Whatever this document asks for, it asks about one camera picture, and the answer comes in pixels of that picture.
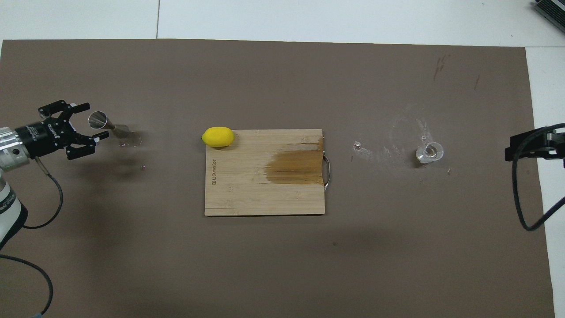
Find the white tile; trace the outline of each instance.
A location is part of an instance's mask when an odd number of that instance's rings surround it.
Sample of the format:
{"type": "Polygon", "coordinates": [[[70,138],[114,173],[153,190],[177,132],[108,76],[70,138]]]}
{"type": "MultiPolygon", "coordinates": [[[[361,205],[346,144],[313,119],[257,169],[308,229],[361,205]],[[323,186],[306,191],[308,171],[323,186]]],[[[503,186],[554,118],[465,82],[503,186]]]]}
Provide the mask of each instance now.
{"type": "Polygon", "coordinates": [[[564,46],[530,0],[161,0],[159,38],[564,46]]]}
{"type": "Polygon", "coordinates": [[[0,40],[155,38],[158,3],[158,0],[4,0],[0,1],[0,40]]]}
{"type": "MultiPolygon", "coordinates": [[[[542,127],[565,122],[565,48],[526,48],[526,54],[534,125],[542,127]]],[[[543,159],[538,160],[538,169],[547,211],[565,196],[565,169],[561,160],[543,159]]],[[[565,317],[565,208],[545,222],[545,233],[555,317],[565,317]]]]}

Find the bamboo cutting board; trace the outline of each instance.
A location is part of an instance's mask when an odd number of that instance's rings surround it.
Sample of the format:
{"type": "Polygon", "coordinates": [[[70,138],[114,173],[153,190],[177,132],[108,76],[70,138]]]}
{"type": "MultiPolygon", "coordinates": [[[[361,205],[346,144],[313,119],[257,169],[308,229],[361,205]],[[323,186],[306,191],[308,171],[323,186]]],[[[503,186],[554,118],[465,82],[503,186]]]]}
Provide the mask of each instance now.
{"type": "Polygon", "coordinates": [[[324,214],[321,129],[234,130],[207,146],[207,216],[324,214]]]}

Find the stainless steel jigger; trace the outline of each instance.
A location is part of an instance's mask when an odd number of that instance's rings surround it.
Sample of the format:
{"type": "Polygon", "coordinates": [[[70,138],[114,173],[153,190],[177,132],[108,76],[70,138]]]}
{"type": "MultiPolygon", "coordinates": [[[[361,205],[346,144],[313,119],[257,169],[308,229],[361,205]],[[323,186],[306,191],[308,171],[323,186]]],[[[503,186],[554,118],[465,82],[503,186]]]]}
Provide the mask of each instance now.
{"type": "Polygon", "coordinates": [[[119,139],[126,138],[131,133],[129,127],[122,124],[112,124],[103,111],[95,111],[88,116],[88,125],[92,129],[109,129],[119,139]]]}

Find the metal handle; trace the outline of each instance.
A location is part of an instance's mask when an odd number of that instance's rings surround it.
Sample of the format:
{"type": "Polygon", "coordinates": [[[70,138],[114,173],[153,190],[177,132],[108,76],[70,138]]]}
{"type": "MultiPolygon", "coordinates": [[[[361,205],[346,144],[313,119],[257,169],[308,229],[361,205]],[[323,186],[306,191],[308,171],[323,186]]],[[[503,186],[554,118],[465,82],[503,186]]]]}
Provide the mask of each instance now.
{"type": "Polygon", "coordinates": [[[323,151],[323,153],[324,153],[323,160],[327,163],[327,167],[328,167],[328,180],[324,183],[324,191],[326,191],[326,190],[328,189],[329,181],[330,181],[330,179],[331,179],[331,177],[332,177],[332,176],[331,176],[331,174],[332,174],[332,169],[331,169],[331,167],[330,167],[328,157],[325,156],[325,151],[323,151]]]}

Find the lemon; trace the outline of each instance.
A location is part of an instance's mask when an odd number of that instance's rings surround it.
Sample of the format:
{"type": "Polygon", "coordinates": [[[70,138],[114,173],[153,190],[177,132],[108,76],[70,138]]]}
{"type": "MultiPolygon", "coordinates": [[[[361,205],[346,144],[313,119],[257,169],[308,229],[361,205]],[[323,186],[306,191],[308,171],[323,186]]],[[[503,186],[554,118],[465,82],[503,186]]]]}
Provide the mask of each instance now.
{"type": "Polygon", "coordinates": [[[228,127],[210,127],[202,134],[202,141],[210,147],[226,147],[233,141],[233,131],[228,127]]]}

